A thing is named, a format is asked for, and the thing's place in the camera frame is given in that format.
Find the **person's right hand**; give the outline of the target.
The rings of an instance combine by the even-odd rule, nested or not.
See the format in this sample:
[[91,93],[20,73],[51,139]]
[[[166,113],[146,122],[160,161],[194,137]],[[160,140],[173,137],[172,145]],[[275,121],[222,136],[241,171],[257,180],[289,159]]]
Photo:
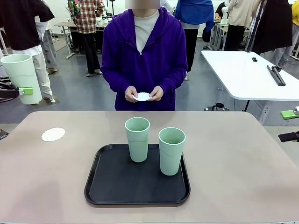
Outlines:
[[136,103],[137,102],[136,98],[138,98],[138,93],[136,91],[136,88],[133,86],[129,86],[125,91],[125,99],[128,102]]

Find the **person's left hand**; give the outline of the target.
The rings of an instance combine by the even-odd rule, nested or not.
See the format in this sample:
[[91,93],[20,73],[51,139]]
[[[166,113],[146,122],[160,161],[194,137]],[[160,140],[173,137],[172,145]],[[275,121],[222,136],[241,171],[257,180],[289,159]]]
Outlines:
[[162,96],[164,94],[164,91],[161,86],[156,86],[153,91],[150,93],[149,101],[160,101]]

